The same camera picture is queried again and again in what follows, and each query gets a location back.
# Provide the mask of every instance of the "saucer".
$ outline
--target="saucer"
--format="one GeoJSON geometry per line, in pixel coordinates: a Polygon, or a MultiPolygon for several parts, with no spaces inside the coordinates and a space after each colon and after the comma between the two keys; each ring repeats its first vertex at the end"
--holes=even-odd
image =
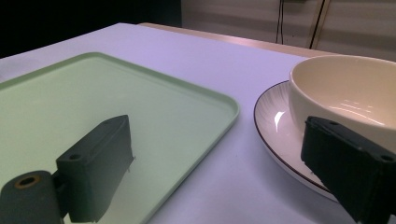
{"type": "Polygon", "coordinates": [[[337,201],[301,160],[304,136],[291,120],[288,81],[276,84],[259,97],[254,121],[270,155],[286,172],[319,194],[337,201]]]}

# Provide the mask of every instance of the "green tray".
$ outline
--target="green tray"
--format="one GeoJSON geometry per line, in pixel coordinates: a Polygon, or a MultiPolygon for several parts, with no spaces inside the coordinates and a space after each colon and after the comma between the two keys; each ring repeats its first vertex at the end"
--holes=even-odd
{"type": "Polygon", "coordinates": [[[1,83],[0,108],[1,187],[55,172],[55,160],[97,124],[129,116],[136,159],[99,221],[111,224],[148,221],[239,113],[224,94],[97,52],[1,83]]]}

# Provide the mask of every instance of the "bowl rim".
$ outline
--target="bowl rim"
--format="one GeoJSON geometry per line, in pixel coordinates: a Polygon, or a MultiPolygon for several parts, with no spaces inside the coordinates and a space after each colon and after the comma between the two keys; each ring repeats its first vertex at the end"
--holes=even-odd
{"type": "Polygon", "coordinates": [[[383,59],[377,59],[377,58],[371,58],[371,57],[365,57],[365,56],[357,56],[357,55],[321,55],[321,56],[316,56],[316,57],[312,57],[312,58],[307,58],[307,59],[295,64],[291,68],[291,70],[290,70],[290,78],[289,78],[289,80],[290,80],[290,90],[292,88],[296,89],[297,92],[299,92],[307,101],[309,101],[311,104],[314,104],[315,106],[318,106],[319,108],[321,108],[322,110],[328,112],[332,116],[336,116],[336,117],[339,117],[341,119],[349,119],[349,120],[352,120],[352,121],[354,121],[356,123],[367,125],[367,126],[371,126],[371,127],[375,127],[377,129],[384,130],[386,132],[396,132],[396,125],[394,125],[394,126],[388,126],[386,124],[381,125],[381,124],[378,124],[378,123],[368,122],[366,120],[360,120],[360,119],[355,119],[355,118],[350,118],[350,117],[346,117],[346,116],[340,115],[339,113],[336,113],[336,112],[328,109],[327,106],[321,105],[320,103],[318,103],[317,101],[312,99],[309,95],[307,95],[304,91],[302,91],[299,88],[299,86],[295,82],[295,79],[293,78],[293,72],[296,70],[296,68],[299,67],[299,66],[302,66],[302,64],[310,63],[311,61],[325,60],[325,59],[328,59],[328,58],[360,59],[360,60],[363,60],[363,61],[366,61],[366,62],[371,61],[371,62],[386,63],[386,64],[389,64],[389,65],[395,66],[395,69],[396,69],[396,62],[383,60],[383,59]]]}

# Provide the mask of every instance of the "table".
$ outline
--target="table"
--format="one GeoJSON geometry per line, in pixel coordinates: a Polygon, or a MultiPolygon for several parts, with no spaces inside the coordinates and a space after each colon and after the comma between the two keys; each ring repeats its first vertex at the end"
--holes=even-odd
{"type": "Polygon", "coordinates": [[[225,93],[240,104],[235,125],[149,223],[354,223],[339,203],[280,168],[253,119],[258,97],[288,80],[295,64],[330,53],[149,23],[117,23],[1,59],[0,81],[91,51],[225,93]]]}

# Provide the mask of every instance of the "cream bowl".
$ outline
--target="cream bowl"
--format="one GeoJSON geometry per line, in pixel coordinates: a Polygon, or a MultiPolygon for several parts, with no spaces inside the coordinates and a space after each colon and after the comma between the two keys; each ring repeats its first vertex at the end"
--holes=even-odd
{"type": "Polygon", "coordinates": [[[291,118],[304,134],[308,116],[336,121],[396,153],[396,63],[332,55],[290,72],[291,118]]]}

